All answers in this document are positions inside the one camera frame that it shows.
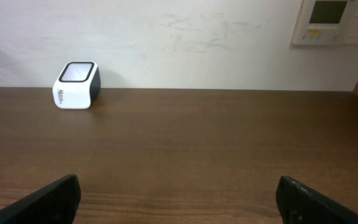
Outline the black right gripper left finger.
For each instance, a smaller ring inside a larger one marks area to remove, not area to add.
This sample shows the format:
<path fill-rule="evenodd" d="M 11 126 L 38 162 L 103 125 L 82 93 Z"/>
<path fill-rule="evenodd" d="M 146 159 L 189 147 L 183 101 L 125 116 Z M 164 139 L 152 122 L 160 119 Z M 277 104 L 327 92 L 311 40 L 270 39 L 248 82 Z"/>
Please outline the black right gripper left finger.
<path fill-rule="evenodd" d="M 72 224 L 80 200 L 78 177 L 68 174 L 0 209 L 0 223 Z"/>

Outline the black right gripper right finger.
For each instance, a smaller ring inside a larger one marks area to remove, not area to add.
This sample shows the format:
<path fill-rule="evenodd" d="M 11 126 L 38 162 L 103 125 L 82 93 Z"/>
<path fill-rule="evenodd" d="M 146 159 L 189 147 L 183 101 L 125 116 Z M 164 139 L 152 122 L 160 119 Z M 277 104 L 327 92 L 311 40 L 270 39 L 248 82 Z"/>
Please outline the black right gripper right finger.
<path fill-rule="evenodd" d="M 287 175 L 279 180 L 276 203 L 284 223 L 358 224 L 358 213 Z"/>

